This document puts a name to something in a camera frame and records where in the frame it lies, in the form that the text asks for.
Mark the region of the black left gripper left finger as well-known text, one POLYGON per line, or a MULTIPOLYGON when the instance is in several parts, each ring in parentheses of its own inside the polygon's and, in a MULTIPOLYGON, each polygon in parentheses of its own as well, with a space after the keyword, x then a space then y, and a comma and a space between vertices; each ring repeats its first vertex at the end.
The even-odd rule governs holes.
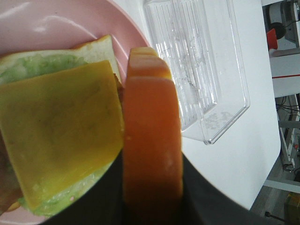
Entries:
POLYGON ((44 222, 45 225, 121 225, 122 153, 82 197, 44 222))

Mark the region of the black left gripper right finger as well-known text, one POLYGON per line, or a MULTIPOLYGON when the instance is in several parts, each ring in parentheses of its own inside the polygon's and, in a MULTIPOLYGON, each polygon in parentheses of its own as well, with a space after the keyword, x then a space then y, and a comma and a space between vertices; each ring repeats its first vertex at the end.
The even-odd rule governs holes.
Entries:
POLYGON ((183 225, 272 225, 224 195, 183 156, 183 225))

